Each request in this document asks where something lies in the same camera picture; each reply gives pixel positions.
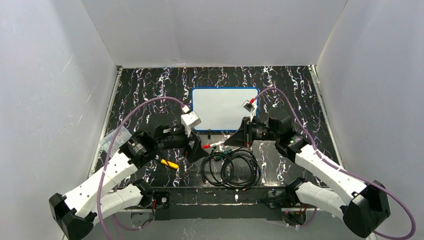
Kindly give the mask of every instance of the red wire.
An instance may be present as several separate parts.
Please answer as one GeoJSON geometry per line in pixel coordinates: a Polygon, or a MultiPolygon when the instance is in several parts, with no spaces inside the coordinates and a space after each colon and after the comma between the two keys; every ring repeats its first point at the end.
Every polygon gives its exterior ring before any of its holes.
{"type": "Polygon", "coordinates": [[[296,214],[301,214],[302,209],[304,209],[304,204],[303,203],[300,204],[300,209],[299,209],[299,211],[296,212],[296,214]]]}
{"type": "Polygon", "coordinates": [[[153,211],[153,210],[155,210],[155,207],[156,207],[156,199],[154,200],[154,202],[153,202],[153,207],[151,208],[151,210],[153,211]]]}
{"type": "Polygon", "coordinates": [[[304,214],[306,212],[306,209],[308,209],[308,205],[305,204],[305,210],[303,210],[303,212],[301,214],[304,214]]]}

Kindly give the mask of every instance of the white connector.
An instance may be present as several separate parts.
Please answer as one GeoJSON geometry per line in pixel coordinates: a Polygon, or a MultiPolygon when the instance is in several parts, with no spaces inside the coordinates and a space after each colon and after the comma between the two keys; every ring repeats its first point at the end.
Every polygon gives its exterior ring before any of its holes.
{"type": "Polygon", "coordinates": [[[245,108],[250,113],[250,119],[253,119],[254,116],[256,116],[256,109],[258,109],[258,105],[256,104],[256,101],[253,101],[250,103],[249,100],[244,101],[244,103],[241,105],[243,108],[245,108]]]}
{"type": "Polygon", "coordinates": [[[192,129],[199,125],[202,121],[200,120],[197,113],[190,111],[188,106],[182,107],[182,112],[185,113],[181,115],[181,123],[184,125],[185,133],[188,137],[192,134],[192,129]]]}

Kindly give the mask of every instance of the black cable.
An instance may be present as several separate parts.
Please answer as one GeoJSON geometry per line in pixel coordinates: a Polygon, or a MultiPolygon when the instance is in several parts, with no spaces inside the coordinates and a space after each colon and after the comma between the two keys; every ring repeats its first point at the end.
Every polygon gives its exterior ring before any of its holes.
{"type": "Polygon", "coordinates": [[[296,222],[296,223],[297,223],[297,224],[299,224],[299,225],[303,225],[303,223],[300,223],[300,222],[296,219],[296,217],[295,217],[293,214],[288,213],[288,214],[286,214],[286,217],[287,217],[289,220],[291,220],[291,221],[293,221],[293,222],[296,222]]]}
{"type": "Polygon", "coordinates": [[[236,149],[229,154],[223,152],[211,152],[209,156],[205,157],[200,166],[200,174],[204,183],[208,181],[215,187],[226,187],[228,189],[242,189],[247,190],[256,184],[261,179],[261,167],[258,164],[256,157],[252,151],[245,149],[236,149]],[[218,161],[223,161],[222,168],[220,171],[220,180],[217,179],[214,172],[212,171],[211,161],[217,157],[222,157],[218,161]],[[234,181],[234,163],[236,159],[241,159],[247,163],[250,169],[250,178],[245,181],[234,181]],[[209,171],[212,175],[213,180],[209,179],[205,173],[206,164],[209,163],[209,171]]]}
{"type": "Polygon", "coordinates": [[[142,227],[147,223],[147,222],[149,222],[149,221],[153,221],[153,219],[147,219],[144,223],[143,223],[143,225],[141,225],[142,227]]]}
{"type": "Polygon", "coordinates": [[[268,203],[274,203],[274,202],[281,202],[283,200],[285,200],[284,197],[280,197],[280,198],[277,198],[277,197],[265,197],[265,198],[261,198],[259,201],[261,203],[268,204],[268,203]]]}

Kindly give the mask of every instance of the metal frame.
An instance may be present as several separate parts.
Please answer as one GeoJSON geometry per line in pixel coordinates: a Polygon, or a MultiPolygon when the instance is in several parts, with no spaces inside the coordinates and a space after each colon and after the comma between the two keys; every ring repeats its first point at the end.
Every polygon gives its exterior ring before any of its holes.
{"type": "Polygon", "coordinates": [[[325,119],[325,124],[327,124],[328,133],[330,134],[331,142],[332,142],[332,145],[334,146],[334,151],[335,151],[335,155],[337,156],[338,164],[344,168],[345,166],[343,165],[343,161],[342,161],[342,158],[340,157],[339,149],[337,148],[337,144],[336,144],[336,141],[334,140],[333,132],[330,127],[329,118],[327,116],[327,109],[326,109],[326,106],[324,105],[323,94],[321,93],[321,85],[320,85],[321,82],[317,74],[317,65],[309,65],[308,68],[309,68],[310,75],[312,76],[313,86],[315,87],[315,91],[318,96],[318,102],[321,105],[322,114],[324,115],[324,119],[325,119]]]}
{"type": "Polygon", "coordinates": [[[118,84],[119,84],[119,81],[121,80],[122,69],[124,69],[122,66],[118,66],[115,83],[113,84],[112,93],[110,94],[109,103],[106,109],[106,115],[104,116],[103,126],[101,127],[100,137],[98,139],[97,147],[95,149],[94,159],[90,167],[90,172],[88,173],[88,178],[91,177],[96,172],[96,164],[97,164],[97,161],[99,160],[99,152],[101,147],[100,142],[105,137],[106,127],[108,125],[109,117],[111,116],[111,110],[115,100],[115,96],[117,95],[118,84]]]}

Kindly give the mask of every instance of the whiteboard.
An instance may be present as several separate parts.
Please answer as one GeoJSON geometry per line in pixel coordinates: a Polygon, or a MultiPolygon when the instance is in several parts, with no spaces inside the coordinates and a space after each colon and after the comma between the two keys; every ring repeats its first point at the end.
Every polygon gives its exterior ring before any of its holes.
{"type": "Polygon", "coordinates": [[[201,123],[196,131],[236,131],[249,111],[242,107],[258,95],[256,87],[196,87],[191,91],[193,111],[201,123]]]}

